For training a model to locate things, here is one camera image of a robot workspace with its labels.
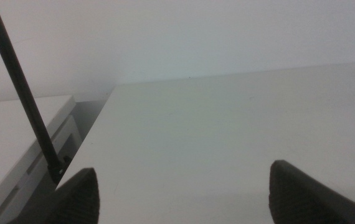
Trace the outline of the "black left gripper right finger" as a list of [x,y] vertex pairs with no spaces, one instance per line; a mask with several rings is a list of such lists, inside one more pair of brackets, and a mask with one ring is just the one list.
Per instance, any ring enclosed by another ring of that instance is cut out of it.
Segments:
[[284,160],[270,167],[268,206],[274,223],[355,223],[355,202]]

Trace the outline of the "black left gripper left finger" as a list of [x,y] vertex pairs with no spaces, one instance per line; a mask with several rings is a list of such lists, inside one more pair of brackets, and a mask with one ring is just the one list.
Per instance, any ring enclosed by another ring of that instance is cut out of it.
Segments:
[[97,224],[99,214],[97,174],[84,168],[10,224]]

